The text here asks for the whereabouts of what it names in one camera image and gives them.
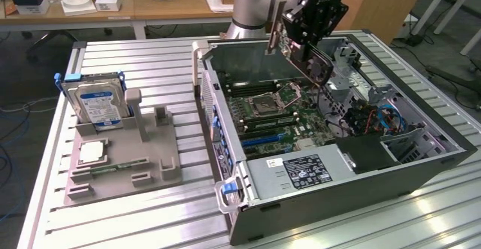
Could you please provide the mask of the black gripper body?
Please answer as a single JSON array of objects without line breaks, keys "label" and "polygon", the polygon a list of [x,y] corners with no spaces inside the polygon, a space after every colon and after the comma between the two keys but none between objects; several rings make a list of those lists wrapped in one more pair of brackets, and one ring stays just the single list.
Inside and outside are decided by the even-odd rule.
[{"label": "black gripper body", "polygon": [[308,41],[317,43],[340,23],[349,7],[341,0],[301,0]]}]

